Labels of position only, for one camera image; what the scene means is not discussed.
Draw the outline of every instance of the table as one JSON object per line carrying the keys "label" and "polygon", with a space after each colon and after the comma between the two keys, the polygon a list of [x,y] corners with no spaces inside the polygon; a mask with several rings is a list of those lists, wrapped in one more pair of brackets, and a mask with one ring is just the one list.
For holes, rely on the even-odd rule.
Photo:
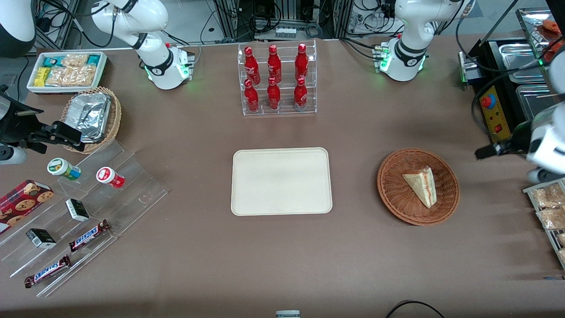
{"label": "table", "polygon": [[[562,272],[521,192],[531,165],[516,156],[475,160],[487,139],[470,116],[472,90],[458,84],[454,37],[434,39],[408,83],[375,74],[337,40],[317,44],[319,111],[292,118],[243,117],[237,45],[204,47],[194,80],[172,91],[147,80],[133,50],[106,51],[105,86],[123,107],[118,140],[171,192],[47,298],[0,274],[0,316],[274,317],[299,309],[305,318],[384,317],[404,299],[446,317],[562,315],[565,285],[541,280]],[[68,98],[30,94],[27,104],[50,122]],[[327,149],[332,211],[233,215],[233,154],[287,147]],[[444,224],[410,226],[381,202],[379,164],[404,147],[437,153],[455,171],[461,201]],[[0,167],[0,193],[27,178],[54,183],[45,166],[56,156],[82,158],[60,146],[30,153],[24,165]],[[402,311],[434,317],[421,307]]]}

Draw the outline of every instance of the round wicker basket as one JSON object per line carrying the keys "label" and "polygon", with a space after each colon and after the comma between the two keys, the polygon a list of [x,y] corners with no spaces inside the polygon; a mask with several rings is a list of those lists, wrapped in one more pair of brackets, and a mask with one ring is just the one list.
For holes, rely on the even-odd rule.
{"label": "round wicker basket", "polygon": [[[437,192],[437,203],[429,209],[402,177],[407,170],[426,166],[432,168]],[[459,204],[459,184],[455,174],[445,161],[423,149],[406,148],[391,153],[379,168],[377,187],[386,207],[401,220],[414,225],[444,222]]]}
{"label": "round wicker basket", "polygon": [[[93,93],[104,93],[109,95],[112,98],[112,104],[110,105],[110,113],[108,115],[108,122],[106,123],[106,130],[104,132],[104,139],[98,144],[86,144],[84,147],[84,151],[79,152],[69,146],[64,146],[66,150],[72,152],[79,152],[83,154],[91,154],[96,149],[101,148],[106,144],[110,144],[116,138],[118,134],[118,129],[120,128],[120,120],[121,120],[121,106],[120,101],[116,98],[114,93],[105,88],[105,87],[97,87],[94,89],[88,89],[86,91],[80,92],[79,94],[93,94]],[[71,100],[67,103],[67,106],[63,110],[63,115],[61,116],[61,121],[64,122],[67,117],[67,112],[69,110],[69,105],[71,104]]]}

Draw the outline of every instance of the red switch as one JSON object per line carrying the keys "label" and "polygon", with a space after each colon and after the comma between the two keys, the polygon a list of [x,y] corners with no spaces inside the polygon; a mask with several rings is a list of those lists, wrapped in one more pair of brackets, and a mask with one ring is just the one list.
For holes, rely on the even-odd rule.
{"label": "red switch", "polygon": [[484,107],[484,108],[488,108],[488,107],[490,107],[492,102],[493,102],[493,100],[489,96],[483,97],[481,99],[481,106]]}

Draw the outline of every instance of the red cap bottle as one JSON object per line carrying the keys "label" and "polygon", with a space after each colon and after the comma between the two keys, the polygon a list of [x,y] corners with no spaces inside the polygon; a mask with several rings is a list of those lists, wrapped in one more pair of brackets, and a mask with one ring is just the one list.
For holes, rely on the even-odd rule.
{"label": "red cap bottle", "polygon": [[277,54],[277,46],[269,46],[269,60],[267,61],[269,67],[269,76],[273,76],[277,83],[283,80],[283,70],[281,65],[281,58]]}
{"label": "red cap bottle", "polygon": [[269,95],[269,107],[272,110],[278,110],[281,105],[281,90],[277,85],[277,81],[274,76],[269,78],[267,94]]}
{"label": "red cap bottle", "polygon": [[261,76],[259,75],[259,63],[257,59],[253,56],[253,49],[247,46],[244,49],[245,53],[245,73],[247,78],[253,82],[253,85],[259,85],[261,83]]}
{"label": "red cap bottle", "polygon": [[256,113],[259,111],[259,95],[253,87],[253,82],[250,79],[244,81],[245,84],[245,102],[247,103],[247,108],[250,112]]}
{"label": "red cap bottle", "polygon": [[300,78],[300,76],[308,75],[308,56],[306,56],[306,44],[300,43],[298,44],[298,54],[296,55],[296,60],[294,60],[294,67],[296,72],[294,73],[294,77],[296,80]]}
{"label": "red cap bottle", "polygon": [[308,94],[308,89],[305,86],[306,80],[304,76],[298,78],[298,85],[294,89],[294,109],[296,111],[304,111],[306,109],[306,95]]}

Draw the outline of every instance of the aluminum foil container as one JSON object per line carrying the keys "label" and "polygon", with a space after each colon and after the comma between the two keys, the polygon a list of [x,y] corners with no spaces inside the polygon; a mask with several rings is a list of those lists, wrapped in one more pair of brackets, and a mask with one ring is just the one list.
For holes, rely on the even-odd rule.
{"label": "aluminum foil container", "polygon": [[83,143],[99,143],[110,113],[112,98],[104,93],[81,94],[73,97],[65,124],[82,132]]}

